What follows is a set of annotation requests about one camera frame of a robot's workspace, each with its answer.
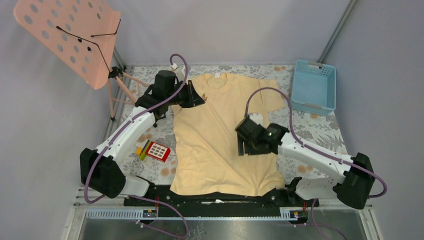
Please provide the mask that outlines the yellow shirt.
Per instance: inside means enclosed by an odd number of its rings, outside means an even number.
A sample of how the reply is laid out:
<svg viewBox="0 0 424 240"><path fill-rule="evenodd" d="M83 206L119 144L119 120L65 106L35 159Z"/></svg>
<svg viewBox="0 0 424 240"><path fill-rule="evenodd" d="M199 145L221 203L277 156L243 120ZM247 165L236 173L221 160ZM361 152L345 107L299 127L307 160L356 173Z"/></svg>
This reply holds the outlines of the yellow shirt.
<svg viewBox="0 0 424 240"><path fill-rule="evenodd" d="M260 113L268 125L269 112L285 106L277 81L233 73L205 73L191 80L207 101L193 108L172 107L177 167L170 189L183 196L219 192L255 197L282 188L277 156L238 156L235 131L246 109Z"/></svg>

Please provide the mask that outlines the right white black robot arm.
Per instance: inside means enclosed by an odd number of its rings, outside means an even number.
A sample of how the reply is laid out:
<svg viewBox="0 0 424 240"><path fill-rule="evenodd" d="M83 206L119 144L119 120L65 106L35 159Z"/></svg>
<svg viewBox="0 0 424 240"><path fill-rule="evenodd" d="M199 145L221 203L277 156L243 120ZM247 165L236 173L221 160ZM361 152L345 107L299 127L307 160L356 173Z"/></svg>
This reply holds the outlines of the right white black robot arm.
<svg viewBox="0 0 424 240"><path fill-rule="evenodd" d="M361 210L370 198L376 180L370 158L337 153L306 140L297 139L286 127L271 123L264 127L245 117L236 127L239 155L275 154L296 159L324 173L324 178L293 179L287 201L293 206L305 200L338 199Z"/></svg>

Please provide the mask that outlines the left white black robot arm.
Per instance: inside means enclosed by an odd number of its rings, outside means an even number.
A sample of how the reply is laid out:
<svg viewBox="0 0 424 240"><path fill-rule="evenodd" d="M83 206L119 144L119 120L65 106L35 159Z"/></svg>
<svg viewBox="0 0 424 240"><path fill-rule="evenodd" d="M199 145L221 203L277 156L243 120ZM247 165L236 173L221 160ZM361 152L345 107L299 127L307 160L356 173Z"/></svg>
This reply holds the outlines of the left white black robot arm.
<svg viewBox="0 0 424 240"><path fill-rule="evenodd" d="M102 197L113 199L118 195L131 195L144 206L152 204L155 192L149 188L148 181L125 175L121 170L124 154L144 132L166 117L170 106L194 108L204 103L192 80L179 80L174 71L160 70L115 132L97 148L85 148L81 152L80 177L85 201L94 203L88 196L88 190L93 189Z"/></svg>

